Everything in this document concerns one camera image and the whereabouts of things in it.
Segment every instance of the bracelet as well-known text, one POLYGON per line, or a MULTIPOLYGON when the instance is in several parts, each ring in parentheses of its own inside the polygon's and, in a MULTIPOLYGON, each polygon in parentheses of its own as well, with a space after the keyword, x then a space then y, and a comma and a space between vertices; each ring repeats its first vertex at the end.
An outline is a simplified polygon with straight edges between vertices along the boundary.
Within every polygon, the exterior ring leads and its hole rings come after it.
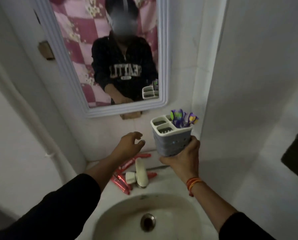
POLYGON ((200 182, 203 182, 203 181, 202 181, 200 178, 198 178, 198 177, 192 177, 192 178, 188 179, 188 181, 187 181, 187 189, 188 189, 188 191, 189 191, 189 195, 190 195, 191 197, 193 197, 193 194, 192 194, 192 192, 191 192, 192 187, 193 187, 196 183, 200 183, 200 182))

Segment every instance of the sink drain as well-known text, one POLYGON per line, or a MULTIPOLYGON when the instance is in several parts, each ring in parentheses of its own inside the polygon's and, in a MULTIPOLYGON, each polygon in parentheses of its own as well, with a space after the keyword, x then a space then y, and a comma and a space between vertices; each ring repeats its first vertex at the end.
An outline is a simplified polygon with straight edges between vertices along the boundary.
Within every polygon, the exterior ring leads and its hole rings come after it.
POLYGON ((156 219, 152 214, 144 214, 141 218, 140 226, 144 232, 151 232, 156 226, 156 219))

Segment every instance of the white faucet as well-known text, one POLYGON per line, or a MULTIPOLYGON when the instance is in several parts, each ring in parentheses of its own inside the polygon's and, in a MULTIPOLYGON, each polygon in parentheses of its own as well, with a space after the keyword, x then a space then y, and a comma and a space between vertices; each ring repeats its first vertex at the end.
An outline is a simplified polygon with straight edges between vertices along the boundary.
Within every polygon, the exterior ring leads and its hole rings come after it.
POLYGON ((137 158, 135 160, 135 173, 127 172, 126 173, 126 182, 127 184, 133 184, 137 182, 137 184, 141 188, 146 188, 149 184, 149 179, 146 171, 146 167, 144 166, 144 162, 142 158, 137 158))

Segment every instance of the left hand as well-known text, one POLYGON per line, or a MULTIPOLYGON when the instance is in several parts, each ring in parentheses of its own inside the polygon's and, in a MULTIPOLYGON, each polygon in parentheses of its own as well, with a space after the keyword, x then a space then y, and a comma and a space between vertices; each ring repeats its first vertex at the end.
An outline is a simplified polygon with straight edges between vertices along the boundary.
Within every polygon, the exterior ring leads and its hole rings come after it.
POLYGON ((135 140, 140 140, 142 134, 140 132, 131 132, 123 136, 116 146, 116 148, 111 153, 111 156, 119 159, 119 161, 124 162, 129 158, 137 155, 140 150, 145 145, 145 141, 141 140, 138 144, 135 144, 135 140))

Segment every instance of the faucet handle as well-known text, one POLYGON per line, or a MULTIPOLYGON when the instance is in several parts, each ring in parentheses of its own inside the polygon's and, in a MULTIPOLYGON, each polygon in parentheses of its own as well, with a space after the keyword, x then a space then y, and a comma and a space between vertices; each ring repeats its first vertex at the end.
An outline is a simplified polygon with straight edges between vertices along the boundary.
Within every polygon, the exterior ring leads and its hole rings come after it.
POLYGON ((135 172, 126 172, 126 182, 127 184, 134 184, 137 181, 135 172))

